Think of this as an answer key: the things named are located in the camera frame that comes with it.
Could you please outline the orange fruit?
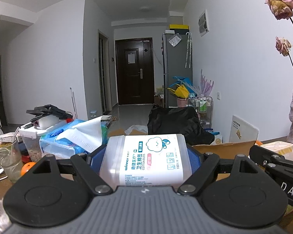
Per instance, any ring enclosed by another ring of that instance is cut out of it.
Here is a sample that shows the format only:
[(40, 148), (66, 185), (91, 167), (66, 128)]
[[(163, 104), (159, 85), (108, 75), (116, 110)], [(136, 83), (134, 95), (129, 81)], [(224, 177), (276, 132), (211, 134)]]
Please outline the orange fruit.
[(25, 175), (35, 164), (35, 162), (28, 162), (24, 164), (21, 168), (21, 176)]

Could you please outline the cotton swab box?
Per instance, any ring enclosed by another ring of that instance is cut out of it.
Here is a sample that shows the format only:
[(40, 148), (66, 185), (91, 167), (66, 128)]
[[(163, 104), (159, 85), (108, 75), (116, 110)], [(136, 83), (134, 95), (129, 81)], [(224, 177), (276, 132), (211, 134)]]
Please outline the cotton swab box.
[(182, 134), (121, 135), (109, 139), (99, 176), (118, 186), (163, 186), (177, 189), (192, 175)]

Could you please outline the cardboard box on floor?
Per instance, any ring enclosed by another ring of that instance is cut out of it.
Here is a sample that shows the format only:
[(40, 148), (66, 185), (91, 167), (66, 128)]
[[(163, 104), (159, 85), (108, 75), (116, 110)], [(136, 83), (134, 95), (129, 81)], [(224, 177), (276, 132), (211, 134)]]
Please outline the cardboard box on floor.
[(124, 131), (126, 135), (147, 135), (147, 126), (132, 125)]

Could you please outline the white cube charger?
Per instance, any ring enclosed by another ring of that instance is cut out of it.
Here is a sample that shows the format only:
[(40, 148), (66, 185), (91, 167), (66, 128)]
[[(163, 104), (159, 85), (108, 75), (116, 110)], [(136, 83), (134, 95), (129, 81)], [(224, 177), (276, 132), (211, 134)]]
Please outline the white cube charger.
[(262, 144), (261, 147), (274, 152), (275, 154), (283, 155), (286, 160), (293, 161), (293, 144), (288, 142), (276, 141)]

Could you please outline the grey refrigerator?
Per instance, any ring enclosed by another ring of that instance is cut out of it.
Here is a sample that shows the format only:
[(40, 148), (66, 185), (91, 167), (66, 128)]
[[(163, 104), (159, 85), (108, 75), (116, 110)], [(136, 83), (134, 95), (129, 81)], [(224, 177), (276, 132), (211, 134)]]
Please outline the grey refrigerator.
[(163, 57), (163, 92), (164, 107), (177, 107), (175, 96), (168, 89), (177, 82), (175, 77), (193, 79), (192, 65), (186, 58), (190, 58), (188, 50), (189, 34), (162, 34), (162, 57)]

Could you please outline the clear food container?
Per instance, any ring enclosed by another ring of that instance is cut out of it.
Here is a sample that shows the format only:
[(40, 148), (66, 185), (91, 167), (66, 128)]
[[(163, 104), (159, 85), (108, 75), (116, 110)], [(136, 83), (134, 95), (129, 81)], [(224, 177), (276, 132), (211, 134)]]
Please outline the clear food container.
[(62, 120), (45, 129), (40, 128), (39, 126), (34, 126), (32, 123), (27, 123), (21, 126), (19, 129), (19, 135), (22, 137), (22, 141), (26, 146), (32, 162), (38, 162), (42, 158), (42, 150), (39, 146), (40, 137), (66, 124), (67, 121)]

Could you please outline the glass cup with straw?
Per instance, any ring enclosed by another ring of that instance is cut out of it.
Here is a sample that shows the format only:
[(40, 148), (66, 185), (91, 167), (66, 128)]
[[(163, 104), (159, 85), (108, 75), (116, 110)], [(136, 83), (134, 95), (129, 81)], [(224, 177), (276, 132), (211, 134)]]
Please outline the glass cup with straw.
[(15, 132), (0, 136), (0, 166), (12, 183), (17, 182), (21, 177), (23, 166), (18, 135), (19, 127)]

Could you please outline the dark brown door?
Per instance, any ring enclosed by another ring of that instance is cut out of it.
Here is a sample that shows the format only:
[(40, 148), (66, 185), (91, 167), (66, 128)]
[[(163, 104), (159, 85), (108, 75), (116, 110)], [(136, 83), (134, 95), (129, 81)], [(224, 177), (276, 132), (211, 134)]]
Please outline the dark brown door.
[(119, 105), (154, 103), (155, 70), (151, 38), (115, 41)]

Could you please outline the white board against wall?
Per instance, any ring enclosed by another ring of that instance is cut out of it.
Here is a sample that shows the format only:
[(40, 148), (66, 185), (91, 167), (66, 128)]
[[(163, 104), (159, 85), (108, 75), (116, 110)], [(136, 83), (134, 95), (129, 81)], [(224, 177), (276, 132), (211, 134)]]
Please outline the white board against wall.
[(232, 116), (230, 143), (256, 141), (259, 130), (236, 115)]

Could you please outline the yellow box on fridge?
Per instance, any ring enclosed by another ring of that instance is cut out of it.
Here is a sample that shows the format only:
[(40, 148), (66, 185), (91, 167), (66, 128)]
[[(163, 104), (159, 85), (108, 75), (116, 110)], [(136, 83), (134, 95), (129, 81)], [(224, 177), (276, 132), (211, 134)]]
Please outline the yellow box on fridge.
[(179, 29), (179, 30), (188, 30), (189, 26), (188, 25), (183, 25), (183, 24), (170, 24), (169, 29)]

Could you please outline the black gadget on container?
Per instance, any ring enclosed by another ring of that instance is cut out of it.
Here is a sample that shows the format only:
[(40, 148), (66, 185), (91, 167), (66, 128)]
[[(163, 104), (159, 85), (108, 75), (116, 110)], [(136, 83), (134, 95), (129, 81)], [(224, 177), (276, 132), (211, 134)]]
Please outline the black gadget on container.
[(26, 113), (34, 116), (30, 119), (30, 122), (41, 129), (49, 128), (61, 121), (73, 118), (71, 113), (50, 104), (26, 110)]

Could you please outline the dried pink roses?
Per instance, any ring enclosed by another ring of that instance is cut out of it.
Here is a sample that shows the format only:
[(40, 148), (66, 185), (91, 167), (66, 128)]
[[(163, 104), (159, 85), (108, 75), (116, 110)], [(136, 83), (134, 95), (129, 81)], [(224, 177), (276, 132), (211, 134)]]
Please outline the dried pink roses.
[[(276, 20), (290, 20), (293, 25), (293, 0), (265, 0), (270, 12)], [(275, 38), (275, 48), (283, 57), (288, 57), (293, 68), (293, 59), (291, 57), (291, 42), (283, 37)]]

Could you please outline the metal trolley rack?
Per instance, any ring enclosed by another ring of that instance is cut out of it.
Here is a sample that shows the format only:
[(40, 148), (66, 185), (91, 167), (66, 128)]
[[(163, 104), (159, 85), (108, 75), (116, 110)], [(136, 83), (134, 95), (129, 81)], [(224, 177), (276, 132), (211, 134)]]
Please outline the metal trolley rack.
[(194, 107), (197, 112), (199, 122), (204, 129), (212, 128), (213, 116), (213, 98), (208, 97), (190, 97), (188, 106)]

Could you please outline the red cardboard box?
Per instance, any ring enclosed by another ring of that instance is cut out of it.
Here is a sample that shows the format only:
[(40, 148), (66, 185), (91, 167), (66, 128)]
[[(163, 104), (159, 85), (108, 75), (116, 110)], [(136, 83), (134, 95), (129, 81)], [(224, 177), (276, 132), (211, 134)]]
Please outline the red cardboard box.
[[(112, 132), (108, 132), (108, 138), (112, 136), (126, 135), (123, 129), (117, 129)], [(130, 135), (147, 135), (147, 133), (139, 132), (137, 130), (131, 131)], [(252, 146), (257, 145), (259, 141), (241, 142), (241, 143), (224, 143), (219, 145), (195, 145), (192, 146), (200, 153), (212, 152), (219, 155), (221, 159), (234, 159), (237, 154), (244, 154), (249, 156), (249, 151)], [(218, 174), (217, 180), (222, 180), (229, 177), (228, 173)]]

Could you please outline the blue tissue pack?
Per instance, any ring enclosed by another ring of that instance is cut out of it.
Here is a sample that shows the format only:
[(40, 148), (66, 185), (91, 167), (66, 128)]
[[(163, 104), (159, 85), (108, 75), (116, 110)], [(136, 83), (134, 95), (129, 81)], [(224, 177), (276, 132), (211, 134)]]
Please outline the blue tissue pack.
[(69, 159), (77, 153), (90, 154), (107, 143), (111, 115), (102, 115), (88, 121), (76, 119), (39, 139), (42, 154), (53, 154)]

